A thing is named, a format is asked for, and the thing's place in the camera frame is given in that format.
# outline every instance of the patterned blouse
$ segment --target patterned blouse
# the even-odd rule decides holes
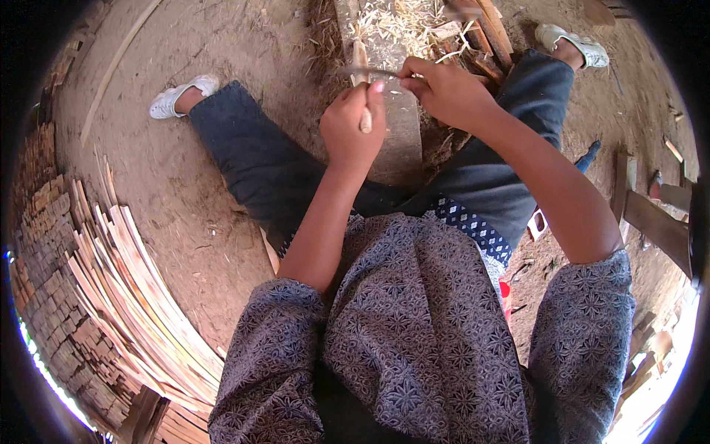
[[[635,308],[626,252],[559,270],[526,369],[486,251],[440,216],[351,217],[329,298],[285,278],[257,287],[212,442],[600,443]]]

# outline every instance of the hand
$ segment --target hand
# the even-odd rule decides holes
[[[412,77],[413,74],[424,79]],[[498,108],[483,84],[456,65],[407,57],[397,76],[402,87],[414,93],[429,114],[473,135],[480,125],[486,124],[490,111]]]
[[[320,133],[330,157],[329,168],[354,171],[365,178],[385,138],[385,102],[383,82],[363,82],[341,92],[320,119]],[[360,131],[360,118],[368,107],[372,114],[372,132]]]

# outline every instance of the sleeve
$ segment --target sleeve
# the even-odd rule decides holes
[[[543,441],[601,443],[613,419],[636,303],[626,251],[570,264],[550,281],[530,341]]]
[[[322,423],[312,395],[317,290],[292,279],[255,288],[231,339],[209,416],[213,443],[315,443]]]

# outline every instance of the white sneaker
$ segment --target white sneaker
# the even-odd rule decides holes
[[[151,117],[154,119],[167,119],[168,117],[185,116],[185,114],[175,112],[175,102],[189,87],[196,87],[202,91],[203,96],[208,97],[219,89],[219,79],[212,74],[198,75],[184,85],[167,88],[153,99],[151,108],[148,110]]]
[[[560,38],[569,40],[584,57],[582,69],[588,66],[605,67],[609,64],[609,56],[602,45],[589,37],[579,37],[577,34],[568,33],[559,26],[541,23],[535,29],[535,38],[550,52],[557,49],[557,41]]]

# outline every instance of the dirt floor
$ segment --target dirt floor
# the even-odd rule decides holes
[[[606,46],[611,67],[578,74],[562,133],[563,153],[571,161],[595,139],[602,140],[587,176],[604,197],[611,198],[614,159],[624,144],[638,159],[640,192],[656,169],[666,183],[678,184],[678,164],[663,146],[664,134],[688,159],[687,175],[695,179],[690,122],[676,122],[671,114],[670,107],[684,112],[682,103],[634,21],[617,21],[600,36],[584,20],[581,2],[495,3],[518,52],[534,46],[533,29],[540,22],[593,36]],[[161,90],[197,74],[213,72],[223,83],[238,79],[277,124],[325,159],[318,119],[346,85],[334,74],[342,57],[334,8],[330,0],[164,0],[126,51],[81,148],[79,135],[94,92],[143,7],[138,0],[114,0],[87,57],[72,67],[58,90],[58,165],[70,177],[84,179],[92,199],[98,196],[92,184],[99,184],[94,151],[108,155],[119,201],[130,205],[178,305],[210,345],[226,348],[249,293],[273,272],[258,227],[224,188],[190,123],[152,120],[148,105]],[[429,172],[451,155],[440,146],[446,135],[441,131],[424,138]],[[637,316],[654,310],[661,318],[682,273],[662,252],[641,251],[633,228],[628,251]],[[523,364],[537,306],[552,276],[545,277],[545,267],[554,261],[556,270],[566,263],[549,232],[536,243],[523,237],[508,277],[527,258],[535,265],[511,290],[513,305],[527,304],[511,323]]]

